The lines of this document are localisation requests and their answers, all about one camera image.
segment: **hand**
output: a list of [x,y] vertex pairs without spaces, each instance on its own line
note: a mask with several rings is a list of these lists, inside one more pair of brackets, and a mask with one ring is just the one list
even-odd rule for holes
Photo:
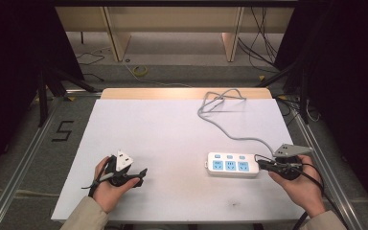
[[[298,156],[303,164],[311,164],[309,156]],[[303,172],[310,175],[316,181],[321,182],[318,172],[311,166],[303,166]],[[326,211],[324,202],[322,201],[321,190],[312,181],[303,175],[298,176],[294,180],[286,180],[276,172],[269,172],[270,177],[276,181],[287,192],[291,200],[302,207],[310,218],[322,214]]]
[[[104,158],[95,168],[94,179],[97,178],[98,174],[101,171],[101,168],[105,164],[106,160],[109,158],[107,156]],[[139,182],[139,178],[130,179],[126,184],[120,187],[115,187],[109,183],[109,181],[102,182],[97,190],[95,191],[93,198],[97,203],[103,208],[106,213],[110,213],[118,203],[119,199],[122,195],[127,192],[129,189],[133,188],[133,186]]]

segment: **white power strip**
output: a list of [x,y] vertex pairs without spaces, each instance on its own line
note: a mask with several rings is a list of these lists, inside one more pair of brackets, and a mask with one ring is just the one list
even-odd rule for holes
[[205,168],[212,175],[255,177],[259,165],[254,157],[254,154],[210,152]]

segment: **white tabletop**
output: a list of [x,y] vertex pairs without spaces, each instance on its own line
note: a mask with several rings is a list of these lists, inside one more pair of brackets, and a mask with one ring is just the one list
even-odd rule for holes
[[[58,199],[53,220],[65,221],[87,196],[95,166],[122,150],[129,173],[148,168],[140,188],[128,191],[109,219],[130,223],[259,222],[298,219],[304,212],[259,172],[253,179],[215,177],[208,152],[270,156],[256,141],[234,141],[196,112],[202,100],[97,100]],[[258,137],[276,150],[292,144],[275,100],[231,100],[210,119],[237,137]]]

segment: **gray floor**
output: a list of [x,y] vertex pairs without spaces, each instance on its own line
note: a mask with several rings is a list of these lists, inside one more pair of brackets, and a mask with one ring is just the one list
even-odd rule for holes
[[[85,33],[84,44],[80,42],[79,33],[69,33],[70,41],[76,55],[92,53],[103,55],[104,58],[90,65],[81,65],[86,82],[96,88],[107,87],[177,87],[183,85],[165,85],[181,83],[193,87],[252,87],[259,82],[259,76],[269,77],[271,74],[254,69],[248,56],[238,49],[234,62],[227,62],[219,34],[133,34],[129,42],[124,62],[115,62],[110,53],[106,34]],[[253,34],[242,34],[244,41],[251,42]],[[280,35],[272,35],[274,46],[281,41]],[[262,42],[256,50],[265,54]],[[81,63],[89,63],[98,57],[84,55],[79,58]],[[254,65],[270,69],[261,61]],[[127,67],[145,65],[149,73],[141,78],[134,78]],[[282,92],[284,80],[280,80],[269,89],[273,95]],[[80,91],[75,85],[65,82],[69,90]],[[70,170],[81,137],[89,119],[92,107],[98,95],[71,93],[72,100],[55,99],[57,105],[47,132],[33,158],[32,164],[21,180],[18,191],[11,202],[0,229],[59,229],[58,222],[50,220],[56,207],[58,195]],[[284,113],[288,108],[279,103]],[[38,101],[31,104],[25,114],[16,135],[13,136],[8,152],[0,158],[0,195],[6,188],[17,165],[28,150],[39,122]],[[296,145],[307,145],[300,127],[293,114],[284,117],[291,138]],[[63,138],[57,129],[61,121],[74,121],[64,125],[72,130],[68,141],[53,142]],[[309,127],[315,134],[330,167],[341,186],[344,194],[353,205],[363,229],[368,229],[368,195],[362,188],[349,164],[342,160],[332,134],[326,124],[319,120],[310,121]],[[264,223],[264,229],[292,229],[294,221]]]

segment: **sleeve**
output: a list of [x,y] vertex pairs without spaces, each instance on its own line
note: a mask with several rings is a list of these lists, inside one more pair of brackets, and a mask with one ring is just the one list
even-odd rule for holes
[[310,219],[300,230],[346,230],[333,211],[328,211]]
[[86,196],[62,225],[61,230],[104,229],[107,222],[107,213],[93,198]]

